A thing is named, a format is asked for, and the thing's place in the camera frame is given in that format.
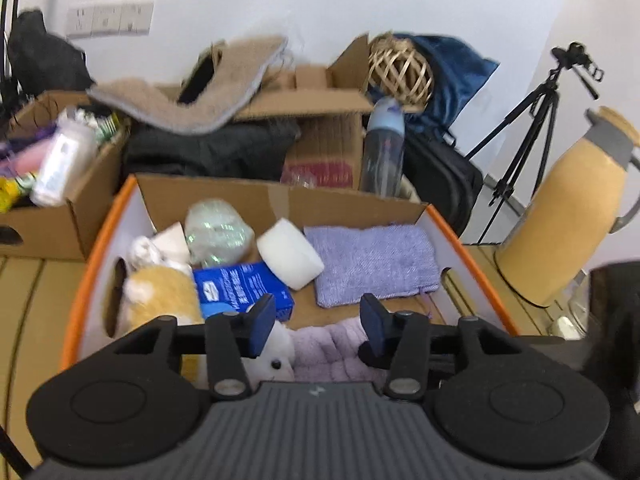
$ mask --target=tripod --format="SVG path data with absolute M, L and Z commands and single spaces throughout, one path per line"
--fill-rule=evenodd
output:
M 525 135 L 518 151 L 516 152 L 509 167 L 504 172 L 502 178 L 498 181 L 494 188 L 494 194 L 489 202 L 491 207 L 496 200 L 500 199 L 498 207 L 495 209 L 494 214 L 491 216 L 489 223 L 484 228 L 484 231 L 480 235 L 478 243 L 481 243 L 484 236 L 489 231 L 489 228 L 494 223 L 495 218 L 498 216 L 500 209 L 505 201 L 507 201 L 513 194 L 514 186 L 522 169 L 524 168 L 529 154 L 536 142 L 542 126 L 545 123 L 547 116 L 549 116 L 549 124 L 546 131 L 545 145 L 542 151 L 542 158 L 540 159 L 540 166 L 538 168 L 538 176 L 536 177 L 536 183 L 533 187 L 533 193 L 542 183 L 542 178 L 545 174 L 546 162 L 549 157 L 549 150 L 551 149 L 551 140 L 553 138 L 554 127 L 556 125 L 556 113 L 558 112 L 558 105 L 560 102 L 560 94 L 558 93 L 558 78 L 562 70 L 568 70 L 577 65 L 585 67 L 588 70 L 591 78 L 597 82 L 602 81 L 604 72 L 599 69 L 586 54 L 585 47 L 580 43 L 572 43 L 568 49 L 555 47 L 551 50 L 551 54 L 558 60 L 558 66 L 549 72 L 549 76 L 546 81 L 540 84 L 533 92 L 527 95 L 505 118 L 498 124 L 498 126 L 480 143 L 472 149 L 466 156 L 466 160 L 471 160 L 480 150 L 482 150 L 489 142 L 495 139 L 509 124 L 513 123 L 520 115 L 522 115 L 527 108 L 529 108 L 529 115 L 533 118 L 533 122 L 529 127 L 527 134 Z M 575 70 L 580 81 L 585 85 L 586 89 L 591 94 L 593 99 L 599 97 L 595 89 L 589 84 L 589 82 Z

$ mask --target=blue box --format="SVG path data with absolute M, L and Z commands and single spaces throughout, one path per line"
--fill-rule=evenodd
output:
M 277 320 L 288 321 L 291 317 L 293 298 L 289 288 L 264 262 L 194 270 L 193 277 L 204 319 L 228 310 L 246 312 L 266 293 L 275 298 Z

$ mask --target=open cardboard box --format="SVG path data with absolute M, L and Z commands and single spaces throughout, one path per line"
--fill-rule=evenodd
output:
M 369 74 L 367 41 L 366 36 L 353 40 L 329 67 L 270 69 L 261 90 L 234 120 L 298 118 L 302 136 L 287 153 L 285 168 L 312 174 L 318 186 L 358 189 L 362 115 L 372 109 L 362 93 Z M 173 99 L 180 94 L 177 85 L 159 88 Z
M 476 313 L 509 332 L 514 323 L 476 263 L 433 206 L 372 194 L 337 189 L 306 189 L 282 184 L 231 179 L 185 178 L 141 174 L 130 176 L 109 212 L 92 252 L 74 301 L 63 348 L 62 367 L 112 341 L 107 326 L 119 306 L 122 275 L 132 241 L 152 236 L 175 222 L 184 222 L 191 205 L 205 199 L 229 202 L 258 237 L 277 219 L 304 226 L 369 228 L 389 224 L 416 224 L 424 229 L 436 252 L 440 271 L 455 269 L 460 283 L 476 306 Z M 257 253 L 252 254 L 257 260 Z M 295 306 L 288 326 L 323 326 L 358 315 L 358 306 L 331 309 L 316 305 L 313 283 L 293 293 Z M 444 322 L 460 316 L 443 287 L 430 294 Z M 383 301 L 393 311 L 427 312 L 418 297 Z
M 9 136 L 29 136 L 67 106 L 88 104 L 84 92 L 44 92 L 11 120 Z M 107 216 L 120 177 L 121 132 L 102 147 L 66 203 L 57 207 L 17 208 L 0 214 L 0 254 L 59 260 L 89 257 Z

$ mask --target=brown fuzzy fabric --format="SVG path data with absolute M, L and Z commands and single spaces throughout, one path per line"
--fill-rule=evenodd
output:
M 286 38 L 275 36 L 224 47 L 215 76 L 189 105 L 172 102 L 158 88 L 135 78 L 96 84 L 87 93 L 98 102 L 164 130 L 208 133 L 231 120 L 251 100 L 267 67 L 277 60 L 285 46 Z

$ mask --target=yellow plush toy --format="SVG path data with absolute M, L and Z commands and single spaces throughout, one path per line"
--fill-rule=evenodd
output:
M 193 280 L 171 267 L 144 267 L 133 273 L 124 283 L 124 300 L 124 332 L 165 314 L 177 317 L 178 325 L 204 323 Z M 181 373 L 191 383 L 206 388 L 204 356 L 184 356 Z

